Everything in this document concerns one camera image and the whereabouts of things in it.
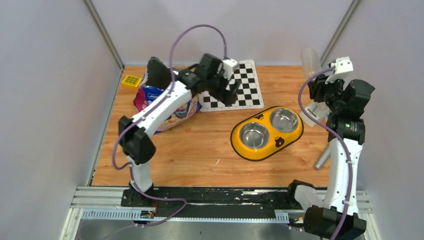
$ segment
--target wood grain surface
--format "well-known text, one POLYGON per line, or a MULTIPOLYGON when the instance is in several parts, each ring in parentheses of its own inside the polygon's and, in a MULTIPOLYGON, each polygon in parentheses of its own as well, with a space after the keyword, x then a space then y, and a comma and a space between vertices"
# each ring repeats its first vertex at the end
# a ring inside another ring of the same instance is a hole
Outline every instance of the wood grain surface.
MULTIPOLYGON (((145 70, 141 66, 127 66, 122 78, 142 77, 145 70)), ((319 126, 305 125, 303 136, 296 143, 263 161, 247 161, 234 152, 230 133, 240 121, 272 106, 286 106, 300 112, 297 95, 306 80, 300 66, 257 66, 256 71, 264 108, 198 112, 184 123, 152 137, 156 154, 151 159, 151 178, 155 186, 285 187, 293 179, 327 186, 330 161, 319 171, 313 169, 327 145, 328 134, 319 126)), ((308 94, 305 89, 304 105, 311 101, 308 94)), ((92 186, 129 183, 129 169, 115 170, 111 155, 118 137, 118 120, 138 112, 133 105, 134 96, 134 90, 119 87, 92 186)), ((116 158, 119 166, 126 162, 120 146, 116 158)))

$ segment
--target stainless steel bowl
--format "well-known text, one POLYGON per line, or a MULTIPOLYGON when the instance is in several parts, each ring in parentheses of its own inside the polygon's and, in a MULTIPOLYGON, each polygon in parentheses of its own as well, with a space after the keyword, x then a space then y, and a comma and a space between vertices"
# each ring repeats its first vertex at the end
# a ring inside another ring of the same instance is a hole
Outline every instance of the stainless steel bowl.
POLYGON ((249 122, 241 127, 240 139, 248 148, 261 149, 270 141, 270 132, 260 123, 249 122))
POLYGON ((299 119, 294 112, 287 108, 277 108, 272 111, 270 119, 272 126, 282 132, 291 133, 299 126, 299 119))

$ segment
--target yellow double bowl tray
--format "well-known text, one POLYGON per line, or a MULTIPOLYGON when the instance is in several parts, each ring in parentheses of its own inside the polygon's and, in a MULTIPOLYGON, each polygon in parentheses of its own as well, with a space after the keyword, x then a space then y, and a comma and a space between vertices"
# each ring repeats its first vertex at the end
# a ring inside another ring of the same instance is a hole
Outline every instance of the yellow double bowl tray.
POLYGON ((296 112, 273 106, 237 124, 231 132, 231 145, 240 157, 262 161, 299 140, 303 132, 296 112))

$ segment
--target cable clip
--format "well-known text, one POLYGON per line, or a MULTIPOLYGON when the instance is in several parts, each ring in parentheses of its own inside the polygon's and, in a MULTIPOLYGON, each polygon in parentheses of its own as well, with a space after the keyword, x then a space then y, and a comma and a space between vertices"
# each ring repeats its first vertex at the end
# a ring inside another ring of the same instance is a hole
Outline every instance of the cable clip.
POLYGON ((353 206, 353 205, 354 205, 354 203, 353 203, 353 202, 351 202, 351 201, 346 201, 346 200, 343 200, 343 204, 347 204, 347 205, 349 205, 349 206, 353 206))

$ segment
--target black and white checkered board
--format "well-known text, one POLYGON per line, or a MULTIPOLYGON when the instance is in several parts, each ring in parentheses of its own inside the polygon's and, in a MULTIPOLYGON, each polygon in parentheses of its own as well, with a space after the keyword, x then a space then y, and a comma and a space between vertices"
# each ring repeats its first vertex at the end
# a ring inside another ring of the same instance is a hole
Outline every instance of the black and white checkered board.
POLYGON ((256 74, 255 62, 253 60, 240 61, 240 68, 234 71, 231 80, 227 86, 230 89, 236 79, 241 80, 237 91, 237 101, 231 106, 225 106, 222 102, 216 100, 203 92, 199 95, 199 101, 202 105, 201 112, 213 112, 237 109, 260 109, 264 107, 264 101, 259 88, 258 75, 256 74))

